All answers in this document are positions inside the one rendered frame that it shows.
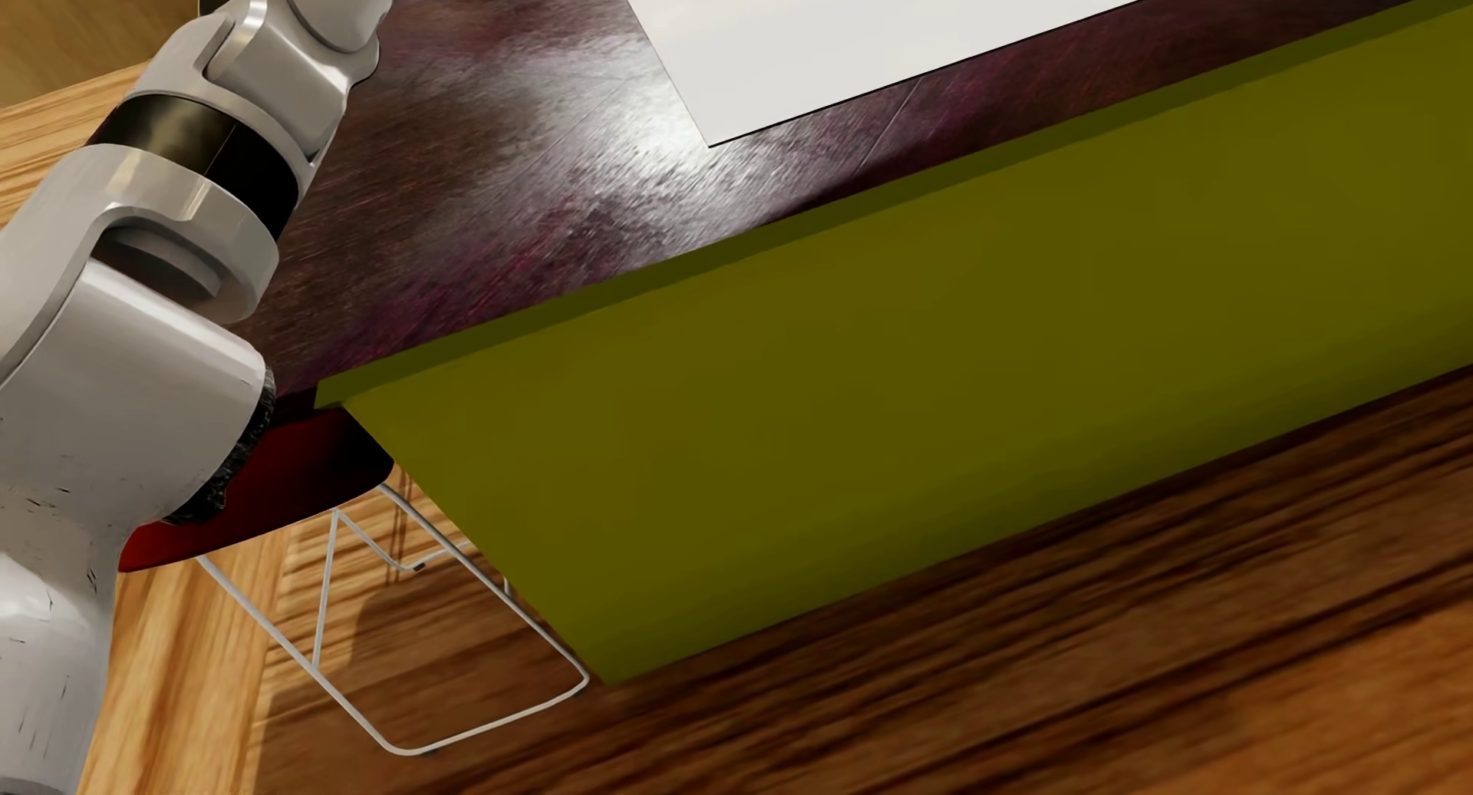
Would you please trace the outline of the dark red wooden table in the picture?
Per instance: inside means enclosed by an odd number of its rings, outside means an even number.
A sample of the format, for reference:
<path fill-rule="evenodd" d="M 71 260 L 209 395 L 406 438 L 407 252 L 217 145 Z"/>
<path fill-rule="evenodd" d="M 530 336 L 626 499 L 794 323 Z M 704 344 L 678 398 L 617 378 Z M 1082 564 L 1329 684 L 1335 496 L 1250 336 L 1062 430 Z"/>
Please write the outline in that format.
<path fill-rule="evenodd" d="M 707 147 L 626 0 L 395 0 L 380 68 L 236 331 L 280 400 L 228 506 L 143 526 L 119 571 L 183 562 L 367 495 L 389 453 L 331 375 L 530 322 L 558 297 L 1296 46 L 1413 0 L 1143 0 Z"/>

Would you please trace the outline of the white sheet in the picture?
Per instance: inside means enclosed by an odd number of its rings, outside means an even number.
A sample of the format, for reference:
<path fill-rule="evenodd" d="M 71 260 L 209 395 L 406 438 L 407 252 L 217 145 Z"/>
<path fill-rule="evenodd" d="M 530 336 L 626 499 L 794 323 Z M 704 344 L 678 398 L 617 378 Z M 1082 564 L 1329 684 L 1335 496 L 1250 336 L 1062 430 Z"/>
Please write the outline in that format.
<path fill-rule="evenodd" d="M 709 146 L 1139 0 L 627 0 Z"/>

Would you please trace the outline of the olive green panel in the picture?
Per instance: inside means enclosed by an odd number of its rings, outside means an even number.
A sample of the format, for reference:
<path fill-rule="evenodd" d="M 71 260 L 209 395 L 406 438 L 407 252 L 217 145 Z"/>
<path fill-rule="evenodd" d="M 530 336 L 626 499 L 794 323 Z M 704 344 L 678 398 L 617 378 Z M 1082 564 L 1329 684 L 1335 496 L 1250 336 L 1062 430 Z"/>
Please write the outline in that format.
<path fill-rule="evenodd" d="M 608 685 L 1473 367 L 1410 0 L 342 400 Z"/>

